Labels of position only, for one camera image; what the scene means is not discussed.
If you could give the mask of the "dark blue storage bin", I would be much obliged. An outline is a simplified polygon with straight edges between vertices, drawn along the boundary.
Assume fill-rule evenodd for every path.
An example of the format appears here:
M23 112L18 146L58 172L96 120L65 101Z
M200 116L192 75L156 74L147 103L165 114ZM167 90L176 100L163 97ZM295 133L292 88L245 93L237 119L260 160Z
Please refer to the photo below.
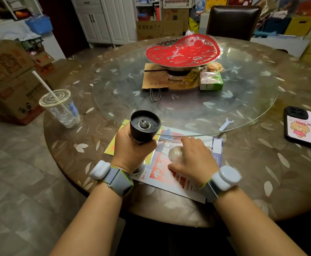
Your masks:
M265 21L261 31L266 33L276 32L276 34L284 35L290 21L290 17L286 17L283 19L271 17Z

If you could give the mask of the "white plastic basket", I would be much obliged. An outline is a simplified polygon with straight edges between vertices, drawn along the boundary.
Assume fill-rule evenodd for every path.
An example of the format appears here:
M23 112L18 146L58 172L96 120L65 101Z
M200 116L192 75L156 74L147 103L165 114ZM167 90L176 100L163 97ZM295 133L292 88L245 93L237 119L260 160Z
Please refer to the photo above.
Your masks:
M190 9L194 6L195 0L162 0L165 9Z

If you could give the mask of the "black pepper grinder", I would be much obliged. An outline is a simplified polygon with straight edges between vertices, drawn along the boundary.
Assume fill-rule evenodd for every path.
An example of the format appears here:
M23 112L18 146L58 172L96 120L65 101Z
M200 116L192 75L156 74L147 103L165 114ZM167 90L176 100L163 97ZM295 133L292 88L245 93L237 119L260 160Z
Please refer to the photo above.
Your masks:
M160 118L153 112L147 110L138 110L131 114L130 120L130 137L142 145L153 139L161 128Z

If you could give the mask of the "white cabinet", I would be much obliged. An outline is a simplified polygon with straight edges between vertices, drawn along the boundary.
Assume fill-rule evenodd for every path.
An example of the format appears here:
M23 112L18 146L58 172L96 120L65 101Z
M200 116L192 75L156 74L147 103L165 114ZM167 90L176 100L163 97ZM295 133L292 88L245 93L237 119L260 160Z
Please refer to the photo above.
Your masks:
M71 0L90 44L126 45L137 41L136 0Z

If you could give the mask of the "small brown cardboard box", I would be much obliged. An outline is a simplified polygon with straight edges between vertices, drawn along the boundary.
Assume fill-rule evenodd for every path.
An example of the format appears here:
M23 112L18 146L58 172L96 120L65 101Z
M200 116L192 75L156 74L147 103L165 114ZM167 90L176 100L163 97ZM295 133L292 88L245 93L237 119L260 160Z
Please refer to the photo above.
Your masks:
M55 69L53 65L55 59L52 56L50 56L46 51L38 52L30 56L39 73L48 74Z

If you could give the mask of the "clear pack of pastries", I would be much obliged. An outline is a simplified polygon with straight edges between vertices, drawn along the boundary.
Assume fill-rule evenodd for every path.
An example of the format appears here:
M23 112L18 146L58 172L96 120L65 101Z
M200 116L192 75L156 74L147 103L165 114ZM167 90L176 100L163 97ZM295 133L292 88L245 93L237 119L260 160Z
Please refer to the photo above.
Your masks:
M223 66L218 62L210 62L206 65L208 72L222 72L224 70Z

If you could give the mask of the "person's right hand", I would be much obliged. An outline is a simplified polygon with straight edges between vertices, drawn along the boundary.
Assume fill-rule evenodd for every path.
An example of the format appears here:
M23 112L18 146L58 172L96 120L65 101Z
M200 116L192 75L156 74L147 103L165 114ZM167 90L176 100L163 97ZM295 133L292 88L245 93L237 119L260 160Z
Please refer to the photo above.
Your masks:
M191 170L191 176L187 178L201 188L220 168L210 149L204 145L202 140L194 137L183 137L181 141L184 151L184 163L189 164Z

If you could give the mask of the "green and white packet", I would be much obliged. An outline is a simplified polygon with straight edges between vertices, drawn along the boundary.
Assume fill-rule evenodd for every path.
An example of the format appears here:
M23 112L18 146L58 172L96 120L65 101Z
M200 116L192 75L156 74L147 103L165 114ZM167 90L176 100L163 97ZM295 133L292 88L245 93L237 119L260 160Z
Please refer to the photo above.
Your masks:
M222 80L220 72L200 72L199 87L201 91L221 91L223 89L224 82Z

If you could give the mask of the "white open shelf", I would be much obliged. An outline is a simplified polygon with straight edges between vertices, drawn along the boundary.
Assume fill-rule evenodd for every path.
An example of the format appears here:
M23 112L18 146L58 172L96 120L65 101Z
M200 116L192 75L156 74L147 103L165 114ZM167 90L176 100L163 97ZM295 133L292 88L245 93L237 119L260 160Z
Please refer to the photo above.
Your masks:
M11 13L14 20L25 20L30 17L42 16L43 10L38 0L1 0Z

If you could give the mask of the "white tracker grey wristband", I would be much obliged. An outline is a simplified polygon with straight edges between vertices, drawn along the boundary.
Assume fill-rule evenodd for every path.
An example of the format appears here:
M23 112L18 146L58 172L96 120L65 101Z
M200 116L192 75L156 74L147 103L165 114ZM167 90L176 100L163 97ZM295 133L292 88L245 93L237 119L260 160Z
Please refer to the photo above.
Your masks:
M133 188L131 176L121 168L112 167L110 163L100 160L89 174L90 178L107 184L120 197L127 195Z
M224 192L237 186L241 180L242 175L237 169L231 166L222 166L219 171L215 172L210 180L200 188L200 193L206 198L207 202L213 203Z

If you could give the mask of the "clear plastic drink cup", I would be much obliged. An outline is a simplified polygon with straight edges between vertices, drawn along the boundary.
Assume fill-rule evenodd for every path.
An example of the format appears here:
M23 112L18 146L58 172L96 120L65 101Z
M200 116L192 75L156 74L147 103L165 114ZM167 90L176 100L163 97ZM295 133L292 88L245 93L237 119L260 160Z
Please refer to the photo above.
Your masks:
M45 94L39 104L66 128L73 128L81 123L80 114L73 103L71 92L67 89L54 91L55 95Z

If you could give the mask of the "tall plain cardboard box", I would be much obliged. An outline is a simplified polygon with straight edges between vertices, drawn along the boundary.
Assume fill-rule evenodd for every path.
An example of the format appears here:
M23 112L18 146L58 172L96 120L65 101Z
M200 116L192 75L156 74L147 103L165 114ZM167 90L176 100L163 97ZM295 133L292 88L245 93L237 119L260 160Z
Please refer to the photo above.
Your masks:
M189 25L189 8L179 8L179 9L162 9L162 20L179 20L182 22L183 32L188 30Z

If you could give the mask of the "white drinking straw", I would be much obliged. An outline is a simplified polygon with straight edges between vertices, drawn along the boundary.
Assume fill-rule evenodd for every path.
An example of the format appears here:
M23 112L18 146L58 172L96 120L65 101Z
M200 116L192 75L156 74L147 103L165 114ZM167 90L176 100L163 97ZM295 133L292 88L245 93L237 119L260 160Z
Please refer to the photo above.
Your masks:
M40 83L44 86L44 88L49 92L44 95L39 104L44 108L61 106L62 108L66 108L64 105L65 100L67 99L67 94L65 94L63 89L60 90L51 90L49 85L39 76L36 71L32 71L33 75L40 81Z

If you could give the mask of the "yellow plastic bag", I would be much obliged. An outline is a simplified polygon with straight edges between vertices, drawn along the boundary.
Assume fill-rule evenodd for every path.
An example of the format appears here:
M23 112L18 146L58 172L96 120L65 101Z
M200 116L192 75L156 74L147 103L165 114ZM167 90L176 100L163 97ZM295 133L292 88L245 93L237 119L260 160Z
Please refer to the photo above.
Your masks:
M188 19L188 31L198 34L200 27L200 16L189 17Z

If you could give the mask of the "leaf print table cover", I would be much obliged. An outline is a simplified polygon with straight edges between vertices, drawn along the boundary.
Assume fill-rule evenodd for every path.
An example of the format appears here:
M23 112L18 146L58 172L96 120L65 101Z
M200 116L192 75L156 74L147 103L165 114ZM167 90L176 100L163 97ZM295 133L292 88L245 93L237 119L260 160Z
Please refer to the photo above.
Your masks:
M284 137L283 111L287 106L311 111L311 66L286 52L255 43L262 58L271 59L271 68L280 78L273 106L261 117L236 129L209 136L223 139L222 165L237 169L243 176L239 186L273 220L289 219L311 210L311 147ZM48 149L72 185L88 194L95 182L89 173L104 154L122 123L106 116L93 96L93 84L102 65L126 48L107 51L103 56L81 63L72 80L60 80L71 91L81 124L64 127L45 111L44 136Z

